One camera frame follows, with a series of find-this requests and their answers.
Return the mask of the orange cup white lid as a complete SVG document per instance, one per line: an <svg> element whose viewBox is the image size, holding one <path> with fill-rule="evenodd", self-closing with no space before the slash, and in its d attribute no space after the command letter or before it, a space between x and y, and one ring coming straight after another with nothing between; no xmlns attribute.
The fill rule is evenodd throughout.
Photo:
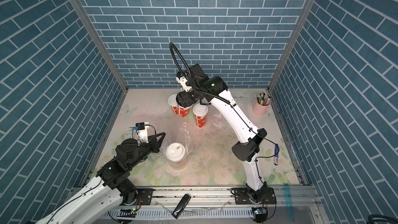
<svg viewBox="0 0 398 224"><path fill-rule="evenodd" d="M182 170L186 164L187 150L181 143L172 143L166 149L166 158L176 170Z"/></svg>

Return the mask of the clear plastic carrier bag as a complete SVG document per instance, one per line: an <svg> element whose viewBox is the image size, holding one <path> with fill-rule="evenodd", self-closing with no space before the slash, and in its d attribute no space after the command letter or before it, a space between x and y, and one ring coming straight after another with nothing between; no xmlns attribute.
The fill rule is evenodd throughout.
<svg viewBox="0 0 398 224"><path fill-rule="evenodd" d="M193 150L189 125L186 122L170 122L164 126L164 132L166 136L162 148L165 159L171 168L181 171Z"/></svg>

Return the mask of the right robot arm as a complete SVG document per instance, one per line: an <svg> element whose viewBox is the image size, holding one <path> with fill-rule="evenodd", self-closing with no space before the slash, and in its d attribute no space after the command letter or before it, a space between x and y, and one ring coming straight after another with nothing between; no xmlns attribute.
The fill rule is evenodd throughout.
<svg viewBox="0 0 398 224"><path fill-rule="evenodd" d="M260 151L260 144L265 140L266 130L259 129L246 117L219 76L205 76L196 80L180 75L176 77L176 81L182 86L176 97L179 106L190 107L197 101L206 99L230 124L238 138L232 151L235 157L243 162L249 199L253 203L263 201L267 184L262 179L256 154Z"/></svg>

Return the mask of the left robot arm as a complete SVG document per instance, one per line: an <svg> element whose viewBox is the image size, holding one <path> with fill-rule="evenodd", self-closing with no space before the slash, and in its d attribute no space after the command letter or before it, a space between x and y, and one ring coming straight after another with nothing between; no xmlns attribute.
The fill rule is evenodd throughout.
<svg viewBox="0 0 398 224"><path fill-rule="evenodd" d="M127 139L115 149L116 156L99 169L69 201L39 220L38 224L92 224L122 203L133 204L136 186L129 180L132 169L151 153L159 153L166 134L151 135L147 143Z"/></svg>

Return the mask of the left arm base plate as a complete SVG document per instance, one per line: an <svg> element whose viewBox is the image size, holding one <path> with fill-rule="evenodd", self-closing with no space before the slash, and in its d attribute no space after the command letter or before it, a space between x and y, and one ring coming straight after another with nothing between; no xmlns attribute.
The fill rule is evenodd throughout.
<svg viewBox="0 0 398 224"><path fill-rule="evenodd" d="M124 205L133 206L149 206L152 201L154 189L152 188L138 188L134 195L123 198Z"/></svg>

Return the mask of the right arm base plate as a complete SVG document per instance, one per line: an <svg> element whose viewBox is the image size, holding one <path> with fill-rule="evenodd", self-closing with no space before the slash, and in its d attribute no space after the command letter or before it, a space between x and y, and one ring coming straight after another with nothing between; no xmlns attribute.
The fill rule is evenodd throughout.
<svg viewBox="0 0 398 224"><path fill-rule="evenodd" d="M274 189L269 186L262 187L258 191L248 187L237 187L232 188L231 193L237 205L277 203Z"/></svg>

